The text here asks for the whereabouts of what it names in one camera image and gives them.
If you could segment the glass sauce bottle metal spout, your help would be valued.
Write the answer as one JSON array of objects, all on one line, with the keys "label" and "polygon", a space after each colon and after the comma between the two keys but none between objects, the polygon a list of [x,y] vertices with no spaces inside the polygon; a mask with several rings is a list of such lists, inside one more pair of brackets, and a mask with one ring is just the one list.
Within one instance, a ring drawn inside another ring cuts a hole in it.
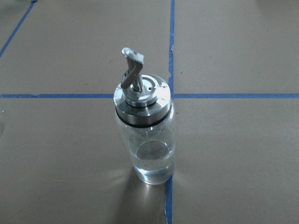
[{"label": "glass sauce bottle metal spout", "polygon": [[144,55],[124,47],[128,68],[115,88],[116,124],[138,178],[149,185],[173,174],[176,113],[167,82],[143,74]]}]

